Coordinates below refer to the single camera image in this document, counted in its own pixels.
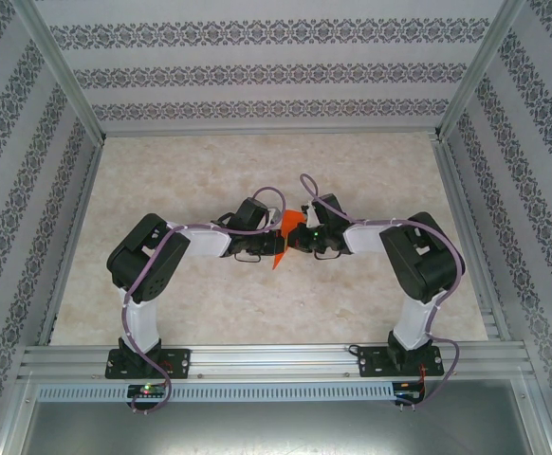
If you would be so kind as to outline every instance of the cable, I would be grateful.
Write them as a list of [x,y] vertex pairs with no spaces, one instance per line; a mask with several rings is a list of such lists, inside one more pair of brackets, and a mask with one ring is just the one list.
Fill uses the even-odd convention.
[[[449,252],[451,253],[451,256],[453,257],[453,260],[455,261],[455,268],[457,270],[457,273],[455,275],[455,281],[453,282],[453,285],[451,288],[443,294],[441,297],[439,297],[436,302],[434,303],[434,307],[432,308],[432,311],[430,312],[430,315],[428,316],[428,321],[426,322],[426,335],[429,339],[432,341],[436,341],[438,343],[449,343],[455,348],[455,357],[453,358],[453,362],[451,363],[451,366],[447,373],[445,374],[445,377],[443,377],[442,381],[436,387],[436,389],[428,395],[421,403],[417,405],[417,407],[425,405],[427,402],[429,402],[431,399],[433,399],[440,391],[442,390],[443,386],[446,384],[447,380],[451,377],[453,374],[453,371],[455,370],[455,367],[457,366],[457,363],[459,362],[459,344],[457,344],[456,341],[448,338],[443,337],[435,337],[432,335],[432,324],[434,322],[434,318],[436,317],[436,313],[438,313],[438,310],[440,309],[440,305],[443,301],[449,298],[449,296],[455,292],[455,289],[457,289],[457,286],[459,286],[459,283],[462,280],[462,263],[460,259],[459,252],[455,248],[455,246],[451,243],[451,241],[443,234],[438,232],[433,227],[424,225],[423,223],[417,223],[416,221],[412,220],[398,220],[398,219],[392,219],[392,220],[357,220],[355,218],[352,218],[351,216],[347,215],[346,213],[343,213],[342,211],[339,211],[337,209],[334,209],[333,207],[329,206],[327,203],[325,203],[318,195],[318,184],[316,183],[316,180],[314,180],[310,175],[307,173],[302,173],[299,176],[300,181],[302,182],[302,185],[304,186],[305,190],[312,196],[312,199],[314,202],[317,202],[324,206],[325,208],[331,210],[336,215],[340,216],[344,220],[349,221],[350,223],[354,225],[365,225],[365,226],[398,226],[398,225],[406,225],[411,226],[414,228],[419,228],[422,230],[425,230],[426,232],[430,233],[434,237],[436,237],[438,240],[440,240]],[[307,185],[306,180],[308,180],[312,186],[314,187],[314,190]]]
[[173,383],[171,382],[171,377],[169,374],[164,371],[159,365],[155,363],[154,360],[152,360],[150,357],[148,357],[137,345],[135,340],[133,339],[133,336],[131,334],[130,328],[128,326],[128,321],[126,320],[126,315],[128,312],[128,306],[130,304],[131,298],[133,296],[133,293],[137,290],[141,282],[145,279],[147,273],[149,272],[150,268],[152,268],[152,265],[156,261],[158,254],[162,250],[162,248],[166,245],[166,243],[169,241],[169,239],[175,235],[176,232],[179,232],[184,229],[188,228],[199,228],[199,229],[207,229],[207,230],[217,230],[219,232],[224,232],[226,234],[239,234],[239,235],[254,235],[254,234],[261,234],[264,232],[268,232],[272,229],[272,227],[276,226],[278,223],[283,221],[283,216],[285,215],[286,211],[286,200],[285,195],[274,187],[262,187],[259,190],[253,194],[253,199],[263,191],[273,191],[276,194],[278,194],[283,202],[283,209],[276,220],[274,220],[269,226],[262,227],[261,229],[257,230],[234,230],[234,229],[227,229],[225,227],[219,227],[216,225],[208,225],[208,224],[194,224],[194,225],[181,225],[181,226],[175,226],[171,230],[169,230],[166,235],[162,238],[156,249],[154,250],[154,254],[150,258],[150,260],[147,262],[147,264],[143,267],[141,270],[141,273],[137,276],[137,279],[133,282],[133,285],[126,291],[126,294],[124,296],[124,302],[122,304],[122,311],[120,314],[120,317],[122,319],[122,327],[124,328],[124,335],[128,338],[129,342],[131,343],[131,346],[133,347],[133,350],[143,359],[145,360],[149,365],[154,368],[157,372],[162,374],[162,377],[164,377],[164,382],[167,386],[167,392],[164,395],[164,398],[162,401],[157,403],[154,407],[150,409],[141,410],[135,407],[135,402],[140,397],[140,395],[135,395],[133,397],[133,400],[131,401],[131,409],[133,412],[143,412],[143,414],[147,415],[151,412],[156,412],[160,408],[166,406],[166,404],[169,402],[169,399],[171,398],[171,394],[173,392]]

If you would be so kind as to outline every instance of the purple cable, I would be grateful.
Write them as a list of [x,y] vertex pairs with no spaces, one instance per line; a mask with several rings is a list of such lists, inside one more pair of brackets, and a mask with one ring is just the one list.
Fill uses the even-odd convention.
[[[455,248],[455,246],[453,246],[451,241],[445,235],[441,234],[440,232],[438,232],[433,227],[426,226],[423,223],[417,223],[416,221],[412,221],[412,220],[392,219],[392,220],[367,221],[367,220],[357,220],[355,218],[352,218],[351,216],[348,216],[347,214],[343,213],[342,211],[339,211],[339,210],[334,209],[333,207],[329,206],[318,196],[318,184],[316,183],[316,180],[314,180],[310,175],[308,175],[307,173],[302,173],[299,176],[299,179],[302,182],[302,185],[304,186],[305,190],[312,196],[312,199],[314,201],[318,202],[319,204],[321,204],[325,208],[331,210],[333,213],[337,214],[341,218],[349,221],[350,223],[352,223],[354,225],[365,225],[365,226],[406,225],[406,226],[412,226],[414,228],[419,228],[419,229],[425,230],[426,232],[429,232],[431,235],[433,235],[438,240],[440,240],[443,244],[445,244],[445,246],[447,247],[447,249],[451,253],[451,256],[453,257],[453,260],[455,261],[455,268],[457,270],[457,274],[455,275],[455,281],[453,282],[453,285],[451,286],[451,288],[445,294],[443,294],[440,298],[438,298],[436,300],[436,302],[434,303],[434,307],[433,307],[432,311],[430,312],[430,315],[428,316],[428,321],[426,322],[426,335],[428,336],[428,338],[430,338],[431,340],[436,341],[438,343],[449,343],[449,344],[451,344],[453,346],[453,348],[455,348],[455,357],[453,358],[453,362],[451,363],[451,366],[450,366],[449,370],[445,374],[445,377],[443,377],[443,380],[440,382],[438,387],[430,395],[428,395],[421,403],[417,404],[416,407],[419,408],[419,407],[425,405],[427,402],[429,402],[431,399],[433,399],[435,395],[440,393],[440,391],[442,390],[442,388],[445,385],[445,383],[447,382],[447,380],[453,374],[453,371],[455,370],[455,367],[457,366],[457,363],[459,362],[459,344],[457,344],[457,342],[452,340],[452,339],[435,337],[431,333],[432,324],[434,322],[434,318],[436,318],[436,313],[438,313],[438,309],[440,308],[440,305],[442,304],[443,301],[448,299],[449,296],[453,292],[455,292],[455,289],[457,289],[457,286],[459,286],[459,283],[462,280],[462,262],[461,262],[461,259],[460,259],[460,255],[457,252],[457,249]],[[312,191],[312,189],[307,185],[305,180],[309,180],[312,183],[312,185],[314,186],[314,191]]]
[[[169,239],[175,235],[176,232],[179,232],[181,230],[185,230],[188,228],[200,228],[200,229],[207,229],[207,230],[216,230],[219,232],[224,232],[226,234],[240,234],[240,235],[254,235],[254,234],[261,234],[263,232],[268,232],[271,230],[274,226],[276,226],[278,223],[280,223],[283,220],[283,217],[285,216],[286,211],[286,200],[285,195],[274,187],[262,187],[259,190],[255,192],[253,195],[253,199],[263,191],[274,191],[277,193],[282,202],[283,202],[283,209],[278,218],[273,221],[269,226],[263,227],[261,229],[257,230],[234,230],[234,229],[227,229],[225,227],[219,227],[215,225],[205,225],[205,224],[194,224],[194,225],[185,225],[185,226],[176,226],[173,227],[171,230],[169,230],[166,235],[162,238],[156,249],[154,250],[154,254],[150,258],[150,260],[147,262],[147,264],[143,267],[141,270],[141,273],[137,276],[137,279],[135,282],[133,282],[133,285],[130,287],[130,289],[126,292],[124,296],[124,303],[122,304],[122,312],[120,314],[120,317],[122,319],[122,327],[124,328],[124,334],[128,338],[129,342],[131,343],[131,346],[133,346],[133,350],[143,359],[145,360],[149,365],[152,366],[156,371],[158,371],[162,376],[164,377],[165,383],[167,385],[167,393],[164,395],[164,399],[157,403],[153,408],[146,409],[143,411],[143,414],[147,415],[151,412],[155,412],[159,410],[160,408],[166,406],[166,404],[169,402],[169,398],[171,397],[172,391],[173,391],[173,383],[171,381],[171,377],[167,372],[164,371],[159,365],[155,363],[154,360],[152,360],[150,357],[148,357],[137,345],[135,340],[133,339],[133,336],[131,334],[130,328],[128,326],[128,321],[126,320],[126,314],[128,310],[128,305],[130,304],[131,298],[133,296],[133,293],[137,290],[141,282],[145,279],[145,276],[149,272],[150,268],[152,268],[152,265],[156,261],[158,254],[162,250],[162,248],[166,245],[166,243],[169,241]],[[133,397],[133,400],[131,401],[131,408],[133,409],[133,412],[139,412],[139,409],[135,407],[135,402],[140,397],[140,395],[135,395]]]

